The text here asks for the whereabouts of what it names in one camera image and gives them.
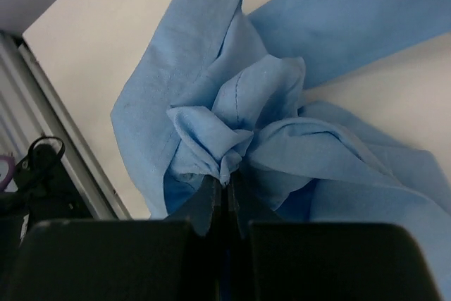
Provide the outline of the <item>light blue shirt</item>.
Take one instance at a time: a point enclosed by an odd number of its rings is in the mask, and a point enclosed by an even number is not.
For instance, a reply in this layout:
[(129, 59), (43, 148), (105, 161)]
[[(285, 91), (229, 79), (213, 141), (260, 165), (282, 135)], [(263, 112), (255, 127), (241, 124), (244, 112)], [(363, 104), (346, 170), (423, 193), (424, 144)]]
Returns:
[(239, 168), (294, 220), (395, 223), (450, 240), (432, 155), (302, 93), (450, 29), (450, 0), (172, 0), (111, 120), (153, 217)]

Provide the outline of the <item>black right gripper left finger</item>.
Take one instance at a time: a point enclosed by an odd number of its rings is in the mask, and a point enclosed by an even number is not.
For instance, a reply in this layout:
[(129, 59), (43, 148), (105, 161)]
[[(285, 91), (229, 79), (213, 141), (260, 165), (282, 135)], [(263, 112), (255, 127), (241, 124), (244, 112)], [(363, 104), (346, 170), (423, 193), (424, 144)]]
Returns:
[(217, 300), (209, 229), (221, 185), (206, 177), (157, 221), (58, 220), (24, 238), (2, 300)]

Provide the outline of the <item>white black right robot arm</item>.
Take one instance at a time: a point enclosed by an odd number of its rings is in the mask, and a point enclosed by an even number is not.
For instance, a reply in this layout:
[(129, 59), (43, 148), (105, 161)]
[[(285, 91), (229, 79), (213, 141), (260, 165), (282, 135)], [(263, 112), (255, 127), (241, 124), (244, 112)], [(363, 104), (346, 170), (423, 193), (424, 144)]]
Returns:
[(1, 158), (2, 300), (439, 300), (424, 256), (383, 223), (293, 223), (240, 172), (161, 221), (97, 221), (57, 137)]

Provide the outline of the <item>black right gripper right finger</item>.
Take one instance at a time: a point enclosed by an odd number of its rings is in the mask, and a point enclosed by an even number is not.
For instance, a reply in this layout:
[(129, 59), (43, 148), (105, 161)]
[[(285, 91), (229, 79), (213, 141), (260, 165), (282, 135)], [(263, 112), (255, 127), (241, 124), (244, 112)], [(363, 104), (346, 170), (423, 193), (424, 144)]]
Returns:
[(232, 300), (441, 300), (423, 253), (389, 223), (282, 220), (234, 173), (227, 186)]

